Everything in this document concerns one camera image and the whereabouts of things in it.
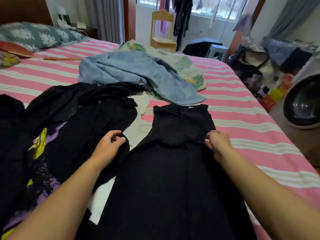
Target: hand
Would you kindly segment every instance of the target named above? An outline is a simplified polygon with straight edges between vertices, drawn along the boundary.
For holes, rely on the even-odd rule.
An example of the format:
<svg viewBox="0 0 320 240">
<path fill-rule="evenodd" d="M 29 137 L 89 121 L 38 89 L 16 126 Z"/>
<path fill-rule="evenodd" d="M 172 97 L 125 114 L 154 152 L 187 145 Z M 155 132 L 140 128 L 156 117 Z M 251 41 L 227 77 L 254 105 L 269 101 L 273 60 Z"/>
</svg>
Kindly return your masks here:
<svg viewBox="0 0 320 240">
<path fill-rule="evenodd" d="M 233 150 L 229 135 L 223 131 L 210 131 L 204 140 L 204 144 L 207 148 L 213 151 L 215 159 L 220 164 L 223 160 L 223 153 Z"/>
<path fill-rule="evenodd" d="M 102 171 L 112 162 L 119 147 L 126 141 L 125 137 L 119 137 L 121 130 L 111 130 L 99 141 L 96 149 L 92 153 L 90 160 L 94 161 Z"/>
</svg>

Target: blue garment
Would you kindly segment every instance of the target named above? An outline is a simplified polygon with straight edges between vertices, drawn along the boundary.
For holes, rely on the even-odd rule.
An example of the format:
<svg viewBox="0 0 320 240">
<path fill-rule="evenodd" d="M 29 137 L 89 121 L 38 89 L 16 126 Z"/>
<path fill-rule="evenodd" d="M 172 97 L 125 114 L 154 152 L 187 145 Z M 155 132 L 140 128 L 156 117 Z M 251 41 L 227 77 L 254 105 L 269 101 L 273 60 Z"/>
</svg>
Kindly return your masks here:
<svg viewBox="0 0 320 240">
<path fill-rule="evenodd" d="M 176 104 L 196 104 L 206 99 L 172 66 L 142 51 L 114 51 L 85 57 L 79 64 L 79 73 L 79 82 L 141 84 Z"/>
</svg>

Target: forearm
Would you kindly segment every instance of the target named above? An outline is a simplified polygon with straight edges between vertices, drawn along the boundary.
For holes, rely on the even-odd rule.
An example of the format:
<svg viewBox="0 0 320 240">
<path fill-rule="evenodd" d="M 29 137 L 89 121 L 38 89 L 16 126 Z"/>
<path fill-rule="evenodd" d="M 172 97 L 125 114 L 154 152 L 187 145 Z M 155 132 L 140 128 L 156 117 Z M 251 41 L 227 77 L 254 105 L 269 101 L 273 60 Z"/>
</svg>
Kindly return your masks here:
<svg viewBox="0 0 320 240">
<path fill-rule="evenodd" d="M 272 239 L 320 239 L 320 214 L 234 150 L 221 165 Z"/>
<path fill-rule="evenodd" d="M 100 171 L 93 160 L 86 161 L 18 225 L 8 240 L 74 239 Z"/>
</svg>

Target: pink and white striped bedsheet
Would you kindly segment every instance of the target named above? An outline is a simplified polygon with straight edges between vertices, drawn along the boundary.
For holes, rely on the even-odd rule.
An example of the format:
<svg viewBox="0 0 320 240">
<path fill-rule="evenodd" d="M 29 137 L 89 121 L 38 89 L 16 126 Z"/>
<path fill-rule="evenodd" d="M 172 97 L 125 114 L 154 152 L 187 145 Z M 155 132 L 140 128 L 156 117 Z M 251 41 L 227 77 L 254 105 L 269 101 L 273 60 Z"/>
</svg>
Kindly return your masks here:
<svg viewBox="0 0 320 240">
<path fill-rule="evenodd" d="M 38 52 L 35 58 L 0 70 L 0 94 L 8 94 L 27 106 L 51 86 L 78 81 L 79 61 L 49 61 L 42 57 L 94 56 L 117 46 L 91 39 Z M 199 93 L 207 98 L 202 103 L 209 105 L 217 129 L 227 132 L 233 147 L 265 173 L 320 208 L 320 177 L 232 69 L 218 60 L 193 56 L 190 59 L 206 80 L 207 89 Z M 153 106 L 166 104 L 150 96 L 150 105 L 142 118 L 151 122 Z M 258 239 L 270 239 L 250 210 L 249 214 Z"/>
</svg>

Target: wooden headboard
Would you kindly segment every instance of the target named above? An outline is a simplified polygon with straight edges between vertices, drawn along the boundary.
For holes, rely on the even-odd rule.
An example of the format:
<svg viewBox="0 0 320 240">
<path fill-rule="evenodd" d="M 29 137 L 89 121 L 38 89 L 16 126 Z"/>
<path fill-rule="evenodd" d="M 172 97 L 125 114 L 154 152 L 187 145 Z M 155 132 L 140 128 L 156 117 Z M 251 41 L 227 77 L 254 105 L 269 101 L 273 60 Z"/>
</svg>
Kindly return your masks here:
<svg viewBox="0 0 320 240">
<path fill-rule="evenodd" d="M 45 0 L 0 0 L 0 25 L 13 22 L 53 26 Z"/>
</svg>

